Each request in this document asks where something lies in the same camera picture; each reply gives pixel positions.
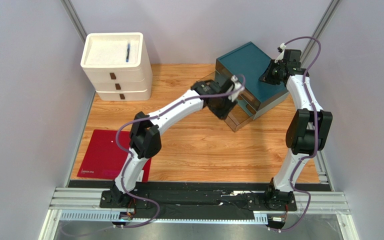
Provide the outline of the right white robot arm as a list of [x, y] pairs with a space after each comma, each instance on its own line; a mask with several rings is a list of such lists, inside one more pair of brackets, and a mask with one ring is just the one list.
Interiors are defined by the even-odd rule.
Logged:
[[286, 158], [265, 191], [264, 203], [270, 210], [284, 209], [292, 203], [298, 176], [306, 163], [325, 147], [333, 121], [332, 113], [317, 102], [307, 69], [301, 67], [302, 52], [281, 47], [278, 51], [279, 56], [270, 61], [259, 80], [271, 85], [284, 84], [296, 112], [285, 136]]

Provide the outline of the teal drawer organizer box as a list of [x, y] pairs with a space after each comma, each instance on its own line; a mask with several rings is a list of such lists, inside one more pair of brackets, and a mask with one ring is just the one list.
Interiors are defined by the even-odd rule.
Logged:
[[269, 66], [271, 58], [253, 42], [245, 43], [216, 60], [219, 60], [233, 75], [245, 76], [245, 89], [248, 89], [259, 101], [254, 120], [287, 98], [289, 92], [283, 84], [271, 85], [259, 81], [260, 76]]

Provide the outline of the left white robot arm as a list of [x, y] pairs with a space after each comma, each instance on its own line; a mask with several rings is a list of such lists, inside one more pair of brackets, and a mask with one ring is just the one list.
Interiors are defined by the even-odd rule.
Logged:
[[195, 82], [181, 97], [165, 107], [145, 114], [137, 113], [115, 135], [117, 146], [127, 153], [126, 161], [109, 190], [102, 192], [101, 208], [123, 208], [132, 198], [131, 192], [145, 164], [162, 149], [161, 137], [185, 117], [208, 108], [218, 119], [225, 120], [237, 105], [238, 96], [245, 90], [246, 78], [233, 75], [222, 82]]

